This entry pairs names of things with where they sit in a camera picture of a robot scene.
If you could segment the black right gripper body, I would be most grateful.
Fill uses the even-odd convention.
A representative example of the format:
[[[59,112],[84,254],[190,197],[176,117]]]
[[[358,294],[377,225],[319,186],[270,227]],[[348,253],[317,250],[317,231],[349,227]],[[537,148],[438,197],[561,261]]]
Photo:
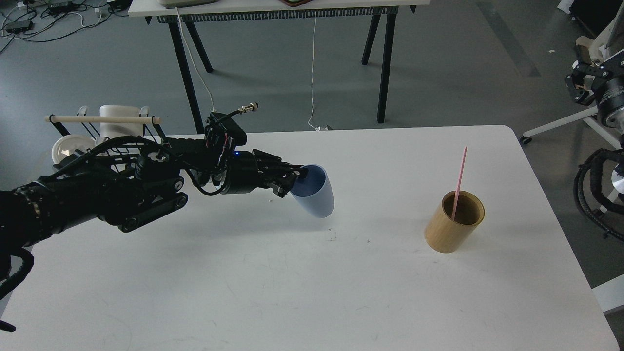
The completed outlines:
[[[611,78],[595,78],[591,87],[595,94],[597,117],[602,125],[622,130],[624,120],[624,75]]]

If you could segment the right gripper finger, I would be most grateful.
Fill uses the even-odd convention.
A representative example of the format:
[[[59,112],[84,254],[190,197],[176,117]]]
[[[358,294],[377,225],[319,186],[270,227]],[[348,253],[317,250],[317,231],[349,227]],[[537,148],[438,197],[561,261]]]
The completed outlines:
[[[580,62],[573,69],[573,79],[583,80],[588,75],[607,80],[623,76],[623,57],[623,54],[615,54],[597,66]]]
[[[568,74],[565,84],[571,100],[581,106],[590,106],[595,102],[595,94],[591,87],[595,76],[591,74]]]

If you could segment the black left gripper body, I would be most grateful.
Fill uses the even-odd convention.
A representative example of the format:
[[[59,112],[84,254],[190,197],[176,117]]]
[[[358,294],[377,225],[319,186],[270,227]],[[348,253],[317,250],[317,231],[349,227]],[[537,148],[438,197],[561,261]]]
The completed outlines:
[[[256,188],[268,189],[263,171],[272,159],[272,154],[261,150],[232,151],[225,178],[218,186],[220,194],[247,194]]]

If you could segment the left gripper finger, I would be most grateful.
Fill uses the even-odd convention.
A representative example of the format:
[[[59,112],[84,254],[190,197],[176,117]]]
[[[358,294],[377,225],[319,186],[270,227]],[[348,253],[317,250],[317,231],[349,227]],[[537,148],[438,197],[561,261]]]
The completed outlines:
[[[270,174],[263,179],[263,186],[271,189],[279,198],[284,198],[294,187],[299,178],[299,171]]]
[[[284,162],[282,158],[261,150],[254,150],[253,156],[258,172],[267,177],[279,178],[294,174],[297,178],[306,178],[309,173],[303,165]]]

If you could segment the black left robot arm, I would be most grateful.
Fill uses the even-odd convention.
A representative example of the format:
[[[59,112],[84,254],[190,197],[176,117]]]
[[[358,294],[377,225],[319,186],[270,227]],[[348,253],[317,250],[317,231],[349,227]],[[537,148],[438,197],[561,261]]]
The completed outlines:
[[[212,112],[203,138],[166,136],[149,118],[160,140],[118,136],[75,150],[55,173],[1,192],[1,297],[22,283],[34,266],[29,247],[93,218],[129,233],[183,208],[182,172],[202,194],[247,194],[272,189],[278,197],[311,178],[303,165],[253,149],[239,151],[247,134],[233,120],[256,111],[256,103],[228,114]]]

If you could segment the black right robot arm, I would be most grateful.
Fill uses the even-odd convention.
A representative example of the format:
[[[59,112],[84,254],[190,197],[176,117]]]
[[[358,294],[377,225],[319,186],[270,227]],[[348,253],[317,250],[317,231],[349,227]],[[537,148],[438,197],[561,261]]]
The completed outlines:
[[[565,84],[573,102],[582,106],[588,106],[594,102],[597,107],[597,117],[602,125],[623,130],[622,50],[598,66],[579,62],[571,74],[566,76]],[[615,162],[615,175],[623,177],[623,149],[598,149],[579,166],[573,183],[574,202],[579,212],[599,226],[606,237],[611,236],[622,241],[623,233],[603,222],[595,211],[590,209],[584,194],[584,180],[586,175],[589,175],[590,192],[595,201],[611,213],[623,214],[623,206],[609,200],[603,193],[603,165],[607,161]]]

